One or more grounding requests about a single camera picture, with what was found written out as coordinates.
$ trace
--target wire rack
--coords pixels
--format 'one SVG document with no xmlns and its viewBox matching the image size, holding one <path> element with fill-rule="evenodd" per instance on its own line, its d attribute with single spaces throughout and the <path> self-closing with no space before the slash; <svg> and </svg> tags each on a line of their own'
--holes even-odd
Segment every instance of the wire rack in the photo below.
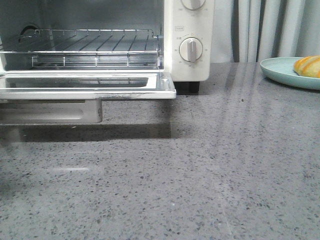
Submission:
<svg viewBox="0 0 320 240">
<path fill-rule="evenodd" d="M 0 54 L 28 54 L 33 68 L 154 68 L 161 41 L 150 29 L 36 29 L 0 44 Z"/>
</svg>

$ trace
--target open oven door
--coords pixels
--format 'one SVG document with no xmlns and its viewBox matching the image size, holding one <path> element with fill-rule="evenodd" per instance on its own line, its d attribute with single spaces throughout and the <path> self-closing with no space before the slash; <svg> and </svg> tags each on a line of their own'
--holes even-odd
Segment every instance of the open oven door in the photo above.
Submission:
<svg viewBox="0 0 320 240">
<path fill-rule="evenodd" d="M 174 98 L 161 71 L 11 71 L 0 75 L 0 123 L 97 123 L 102 100 Z"/>
</svg>

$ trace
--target oven dial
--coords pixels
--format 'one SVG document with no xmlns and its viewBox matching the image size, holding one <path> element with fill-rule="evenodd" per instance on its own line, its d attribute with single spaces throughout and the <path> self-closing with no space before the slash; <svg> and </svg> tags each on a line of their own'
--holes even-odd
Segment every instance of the oven dial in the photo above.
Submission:
<svg viewBox="0 0 320 240">
<path fill-rule="evenodd" d="M 181 57 L 191 63 L 194 63 L 201 57 L 202 51 L 202 43 L 194 37 L 185 39 L 180 45 Z"/>
<path fill-rule="evenodd" d="M 182 4 L 189 10 L 197 10 L 205 4 L 206 0 L 181 0 Z"/>
</svg>

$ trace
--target light blue plate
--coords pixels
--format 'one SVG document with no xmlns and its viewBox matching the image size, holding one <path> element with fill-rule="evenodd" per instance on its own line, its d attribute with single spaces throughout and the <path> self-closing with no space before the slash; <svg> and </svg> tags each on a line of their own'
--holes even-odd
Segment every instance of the light blue plate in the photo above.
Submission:
<svg viewBox="0 0 320 240">
<path fill-rule="evenodd" d="M 301 57 L 275 57 L 260 63 L 262 72 L 270 79 L 293 87 L 320 90 L 320 78 L 299 76 L 294 63 Z"/>
</svg>

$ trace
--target bread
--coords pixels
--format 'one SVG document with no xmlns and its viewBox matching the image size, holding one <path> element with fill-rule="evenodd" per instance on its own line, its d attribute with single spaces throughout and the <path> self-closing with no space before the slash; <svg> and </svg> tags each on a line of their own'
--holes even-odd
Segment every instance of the bread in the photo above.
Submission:
<svg viewBox="0 0 320 240">
<path fill-rule="evenodd" d="M 320 78 L 320 55 L 299 59 L 294 63 L 293 69 L 300 76 Z"/>
</svg>

